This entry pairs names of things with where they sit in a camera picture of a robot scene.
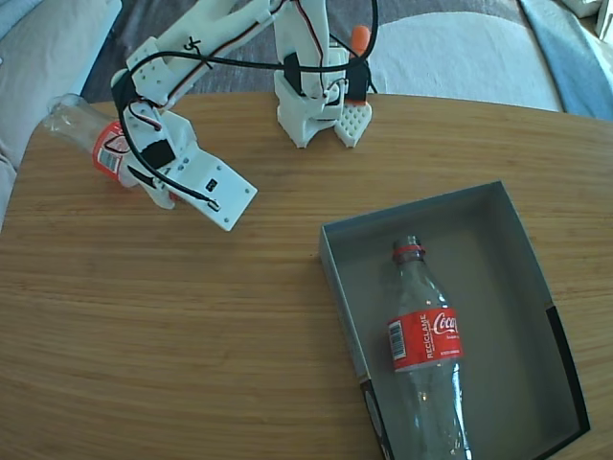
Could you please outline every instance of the orange cap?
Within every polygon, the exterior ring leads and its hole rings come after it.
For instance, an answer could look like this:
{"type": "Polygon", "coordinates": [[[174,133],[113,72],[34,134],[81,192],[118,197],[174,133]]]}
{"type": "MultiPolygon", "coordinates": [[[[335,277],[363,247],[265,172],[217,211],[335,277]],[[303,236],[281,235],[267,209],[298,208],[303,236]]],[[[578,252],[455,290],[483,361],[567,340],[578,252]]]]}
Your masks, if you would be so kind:
{"type": "Polygon", "coordinates": [[[352,49],[362,56],[371,41],[371,30],[366,26],[356,26],[352,32],[352,49]]]}

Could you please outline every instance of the barcode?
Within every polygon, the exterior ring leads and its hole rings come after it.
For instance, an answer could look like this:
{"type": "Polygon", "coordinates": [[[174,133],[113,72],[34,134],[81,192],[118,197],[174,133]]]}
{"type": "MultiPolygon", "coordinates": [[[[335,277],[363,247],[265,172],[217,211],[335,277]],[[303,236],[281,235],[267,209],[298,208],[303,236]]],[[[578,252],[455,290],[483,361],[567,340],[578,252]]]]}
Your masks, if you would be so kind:
{"type": "Polygon", "coordinates": [[[404,335],[402,335],[402,325],[400,321],[390,324],[390,344],[392,345],[392,358],[394,360],[406,357],[404,348],[404,335]]]}
{"type": "Polygon", "coordinates": [[[100,150],[98,162],[113,173],[117,173],[120,158],[105,149],[100,150]]]}

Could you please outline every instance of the black cable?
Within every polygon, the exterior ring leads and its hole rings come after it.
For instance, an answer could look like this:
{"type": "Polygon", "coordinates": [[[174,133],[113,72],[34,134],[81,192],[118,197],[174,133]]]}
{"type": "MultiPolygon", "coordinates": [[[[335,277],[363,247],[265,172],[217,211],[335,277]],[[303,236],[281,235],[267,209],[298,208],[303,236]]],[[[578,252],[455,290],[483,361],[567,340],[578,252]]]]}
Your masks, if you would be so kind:
{"type": "MultiPolygon", "coordinates": [[[[312,66],[302,66],[301,65],[301,66],[294,68],[293,70],[299,71],[299,72],[305,72],[305,73],[325,74],[325,73],[332,73],[332,72],[342,72],[348,69],[352,69],[353,67],[357,67],[358,65],[361,65],[362,63],[366,62],[368,57],[373,52],[373,49],[375,48],[376,37],[378,35],[378,30],[379,30],[378,0],[372,0],[372,5],[373,5],[373,26],[372,26],[372,31],[371,31],[371,39],[368,43],[368,46],[366,47],[366,50],[364,50],[364,53],[361,56],[355,59],[352,59],[349,63],[343,64],[343,65],[332,65],[332,66],[325,66],[325,67],[323,66],[322,67],[312,67],[312,66]]],[[[144,65],[158,58],[185,58],[185,59],[191,59],[191,60],[199,60],[205,63],[214,62],[216,64],[233,65],[235,67],[244,67],[244,68],[251,68],[251,69],[285,70],[285,66],[283,64],[268,63],[268,62],[251,62],[248,60],[236,60],[236,59],[228,59],[224,57],[202,56],[200,54],[194,55],[192,53],[182,53],[180,51],[162,51],[162,52],[155,53],[153,55],[149,55],[145,57],[143,60],[139,61],[134,67],[132,67],[132,69],[130,69],[128,73],[128,78],[125,79],[125,83],[124,83],[124,90],[123,90],[124,99],[126,99],[127,92],[129,90],[128,81],[133,80],[134,75],[144,65]]],[[[129,136],[129,131],[127,129],[127,124],[125,123],[124,113],[121,110],[119,111],[119,121],[122,126],[122,129],[124,130],[125,140],[127,141],[127,144],[132,150],[134,157],[141,165],[143,165],[143,167],[150,174],[152,174],[155,178],[165,183],[166,185],[173,187],[173,189],[179,192],[189,195],[195,199],[199,199],[199,200],[209,203],[209,206],[214,211],[216,212],[219,211],[219,205],[215,200],[211,199],[208,196],[201,194],[200,192],[197,192],[196,190],[192,190],[188,187],[185,187],[179,184],[178,182],[173,181],[172,179],[167,178],[165,175],[161,174],[159,171],[153,168],[145,160],[145,158],[143,157],[143,154],[140,151],[138,151],[138,149],[136,149],[136,146],[132,142],[132,139],[129,136]]]]}
{"type": "MultiPolygon", "coordinates": [[[[332,38],[332,40],[334,40],[336,43],[338,43],[343,48],[345,48],[347,51],[349,51],[352,55],[357,56],[357,53],[353,50],[353,48],[349,46],[347,43],[345,43],[343,40],[341,40],[338,36],[332,33],[330,33],[329,36],[332,38]]],[[[369,65],[368,62],[366,62],[366,68],[368,71],[368,85],[373,89],[373,92],[377,94],[378,91],[376,90],[375,84],[373,83],[373,73],[371,72],[371,66],[369,65]]]]}

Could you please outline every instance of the coca-cola logo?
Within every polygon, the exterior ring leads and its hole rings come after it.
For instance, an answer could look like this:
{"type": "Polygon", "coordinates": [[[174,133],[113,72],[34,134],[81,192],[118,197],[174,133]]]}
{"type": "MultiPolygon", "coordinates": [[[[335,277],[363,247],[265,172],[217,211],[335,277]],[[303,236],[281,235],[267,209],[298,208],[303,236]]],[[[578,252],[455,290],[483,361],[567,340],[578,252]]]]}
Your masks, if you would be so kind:
{"type": "Polygon", "coordinates": [[[444,313],[439,313],[439,315],[434,320],[434,334],[448,334],[448,333],[458,333],[458,326],[456,324],[455,317],[445,316],[444,313]]]}

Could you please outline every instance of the clear plastic bottle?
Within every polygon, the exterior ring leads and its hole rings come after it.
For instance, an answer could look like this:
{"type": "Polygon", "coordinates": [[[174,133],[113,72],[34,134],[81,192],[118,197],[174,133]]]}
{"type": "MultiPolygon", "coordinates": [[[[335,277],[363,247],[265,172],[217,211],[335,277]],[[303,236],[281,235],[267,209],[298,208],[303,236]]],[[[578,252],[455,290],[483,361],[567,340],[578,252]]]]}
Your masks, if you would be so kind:
{"type": "Polygon", "coordinates": [[[124,158],[130,152],[119,122],[92,107],[76,94],[49,102],[49,115],[42,122],[54,136],[80,147],[94,166],[121,183],[134,187],[138,181],[127,170],[124,158]]]}
{"type": "Polygon", "coordinates": [[[421,460],[471,460],[460,383],[464,354],[455,311],[423,260],[420,240],[394,243],[402,292],[398,317],[389,323],[401,388],[414,388],[409,410],[421,435],[421,460]]]}

